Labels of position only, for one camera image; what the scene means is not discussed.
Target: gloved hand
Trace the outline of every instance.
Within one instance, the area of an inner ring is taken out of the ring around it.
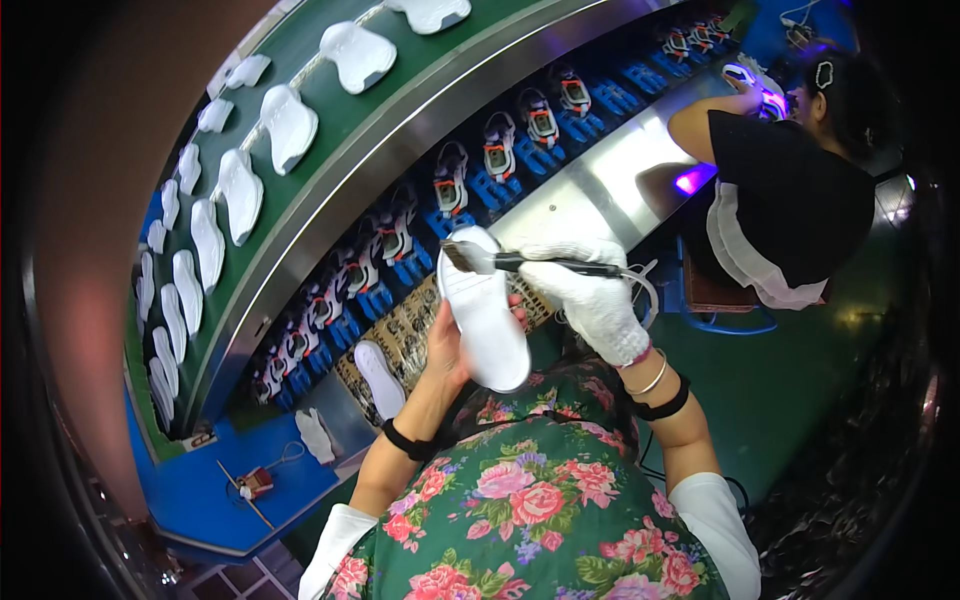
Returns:
[[[573,258],[627,266],[623,248],[606,240],[533,243],[519,252],[532,261]],[[578,275],[550,262],[525,262],[519,272],[534,287],[563,301],[570,326],[611,365],[629,366],[650,347],[626,280]]]

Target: purple light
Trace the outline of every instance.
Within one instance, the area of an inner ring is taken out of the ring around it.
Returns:
[[[702,162],[677,177],[673,183],[677,186],[677,189],[684,192],[687,196],[692,196],[698,189],[703,187],[704,183],[709,181],[716,172],[716,167]]]

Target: green floral fabric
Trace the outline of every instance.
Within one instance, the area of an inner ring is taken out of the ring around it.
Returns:
[[[636,423],[627,437],[615,427],[629,401],[600,360],[473,395],[461,430],[521,421],[427,464],[323,598],[727,598],[713,560],[634,464]]]

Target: green floor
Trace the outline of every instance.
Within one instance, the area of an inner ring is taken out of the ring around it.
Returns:
[[[779,326],[771,333],[706,333],[676,314],[658,316],[651,327],[656,346],[690,378],[724,473],[744,485],[751,502],[763,498],[825,410],[851,385],[858,361],[879,332],[880,316],[899,296],[896,242],[890,225],[877,224],[833,279],[830,303],[801,312],[776,311]],[[752,316],[729,318],[747,324]],[[559,356],[551,331],[535,331],[530,342],[535,368]],[[645,462],[661,467],[656,445]],[[316,513],[284,538],[302,564],[313,557],[330,508],[348,502],[355,482],[352,478],[331,492]]]

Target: white sleeve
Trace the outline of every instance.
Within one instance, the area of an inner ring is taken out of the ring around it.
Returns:
[[[376,525],[377,519],[350,508],[335,504],[330,511],[324,531],[320,533],[313,560],[300,577],[298,600],[316,600],[324,592],[333,571],[340,566],[353,545]]]
[[[760,563],[724,478],[695,473],[677,484],[668,499],[716,563],[731,600],[756,600]]]

